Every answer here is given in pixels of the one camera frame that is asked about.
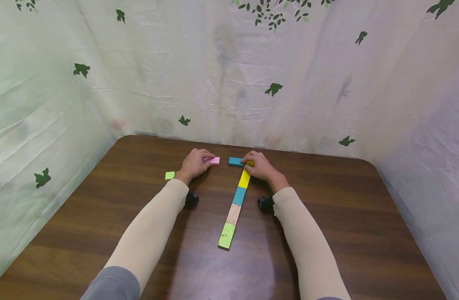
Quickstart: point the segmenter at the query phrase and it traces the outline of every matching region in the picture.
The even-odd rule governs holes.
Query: blue block
[[[246,189],[243,189],[242,187],[237,187],[233,197],[233,204],[242,206],[245,194]]]
[[[242,167],[244,168],[244,164],[241,164],[240,161],[242,158],[230,157],[228,164],[232,165],[233,167]]]

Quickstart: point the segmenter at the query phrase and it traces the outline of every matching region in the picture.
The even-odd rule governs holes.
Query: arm
[[[274,215],[283,227],[298,268],[301,299],[337,297],[350,300],[328,242],[286,177],[275,170],[260,152],[249,152],[241,162],[247,161],[253,161],[254,167],[246,166],[246,171],[268,181],[273,190]]]
[[[137,300],[163,253],[188,194],[188,184],[204,173],[215,156],[193,149],[180,171],[139,212],[123,233],[112,256],[82,300]]]

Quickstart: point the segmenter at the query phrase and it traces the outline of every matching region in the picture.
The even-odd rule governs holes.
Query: green block
[[[165,180],[173,179],[173,177],[175,177],[175,171],[165,173]]]
[[[233,240],[234,231],[236,225],[225,223],[223,231],[221,232],[220,240],[218,241],[218,247],[229,250],[231,242]]]

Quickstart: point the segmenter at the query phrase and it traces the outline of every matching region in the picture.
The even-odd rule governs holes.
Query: beige arm sleeve
[[[286,187],[273,196],[273,201],[274,215],[281,222],[298,268],[301,300],[350,300],[328,242],[295,190]]]
[[[105,265],[131,271],[138,279],[140,294],[160,260],[188,190],[181,181],[170,180],[126,228]]]

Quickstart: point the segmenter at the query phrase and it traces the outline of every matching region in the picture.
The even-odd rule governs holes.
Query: wooden block
[[[248,183],[249,183],[249,178],[251,178],[251,175],[243,170],[243,173],[241,174],[241,178],[239,178],[239,183],[238,186],[243,189],[248,188]]]
[[[244,167],[244,164],[240,163],[242,158],[230,157],[228,164],[232,165],[233,167]]]
[[[229,250],[231,242],[233,241],[233,235],[236,226],[233,224],[225,223],[223,231],[221,231],[220,240],[218,241],[218,247]]]
[[[229,208],[228,216],[226,217],[226,223],[236,225],[236,223],[238,223],[240,211],[241,206],[232,203],[231,207]]]
[[[175,171],[165,173],[165,180],[173,179],[173,177],[175,177]]]
[[[220,158],[219,157],[215,157],[213,159],[205,159],[205,162],[207,161],[211,161],[211,165],[220,165]]]
[[[245,194],[246,194],[246,189],[243,189],[242,187],[237,187],[236,192],[234,193],[234,196],[233,196],[233,204],[242,206]]]

